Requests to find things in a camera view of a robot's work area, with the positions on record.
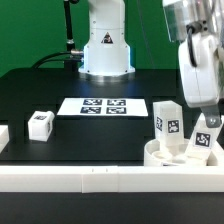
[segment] white paper sheet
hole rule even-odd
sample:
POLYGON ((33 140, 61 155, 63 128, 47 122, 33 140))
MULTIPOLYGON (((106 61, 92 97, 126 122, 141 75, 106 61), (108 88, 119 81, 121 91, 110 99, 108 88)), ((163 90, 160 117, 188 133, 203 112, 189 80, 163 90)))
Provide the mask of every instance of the white paper sheet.
POLYGON ((58 115, 148 116, 144 99, 65 98, 58 115))

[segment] yellow warning label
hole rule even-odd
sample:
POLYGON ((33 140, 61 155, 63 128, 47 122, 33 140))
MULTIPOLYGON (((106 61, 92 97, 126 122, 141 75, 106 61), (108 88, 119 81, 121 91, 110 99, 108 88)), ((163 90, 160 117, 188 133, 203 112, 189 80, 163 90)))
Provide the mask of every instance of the yellow warning label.
POLYGON ((110 34, 107 32, 105 37, 103 38, 102 44, 113 44, 112 38, 110 36, 110 34))

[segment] white box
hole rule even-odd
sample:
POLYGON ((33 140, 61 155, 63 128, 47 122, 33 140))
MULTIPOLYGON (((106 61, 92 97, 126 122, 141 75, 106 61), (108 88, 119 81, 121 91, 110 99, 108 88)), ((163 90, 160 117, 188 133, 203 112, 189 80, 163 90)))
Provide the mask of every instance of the white box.
POLYGON ((223 127, 223 121, 224 116, 222 116, 222 125, 220 127, 208 128, 204 114, 201 114, 194 127, 185 154, 190 157, 207 160, 223 127))
POLYGON ((182 107, 173 101, 153 103, 156 139, 164 146, 184 143, 182 107))
POLYGON ((53 119, 51 111, 36 111, 28 121, 29 139, 46 142, 53 129, 53 119))
POLYGON ((7 125, 0 125, 0 153, 9 142, 9 131, 7 125))

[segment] black platform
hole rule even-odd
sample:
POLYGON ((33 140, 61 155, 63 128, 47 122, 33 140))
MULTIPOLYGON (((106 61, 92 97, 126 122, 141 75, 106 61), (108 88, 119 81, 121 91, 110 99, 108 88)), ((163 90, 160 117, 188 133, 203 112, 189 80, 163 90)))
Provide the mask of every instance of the black platform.
MULTIPOLYGON (((189 138, 200 110, 187 107, 177 70, 140 70, 134 80, 110 85, 60 69, 12 70, 0 79, 0 124, 10 133, 0 165, 142 165, 144 145, 155 137, 152 103, 165 100, 183 106, 189 138), (145 99, 149 116, 57 116, 47 143, 30 141, 34 111, 56 114, 65 97, 145 99)), ((223 132, 218 141, 224 144, 223 132)), ((0 193, 0 223, 223 224, 223 199, 223 193, 0 193)))

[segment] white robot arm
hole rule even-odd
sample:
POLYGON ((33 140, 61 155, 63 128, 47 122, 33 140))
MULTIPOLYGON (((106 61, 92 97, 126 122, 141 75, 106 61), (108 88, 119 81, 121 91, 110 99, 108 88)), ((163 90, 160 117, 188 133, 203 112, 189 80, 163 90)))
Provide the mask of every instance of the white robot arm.
POLYGON ((125 42, 123 0, 88 0, 90 39, 84 47, 83 77, 104 81, 133 74, 130 47, 125 42))
POLYGON ((222 0, 163 0, 170 41, 180 41, 179 64, 189 107, 200 107, 209 128, 221 124, 224 3, 222 0))

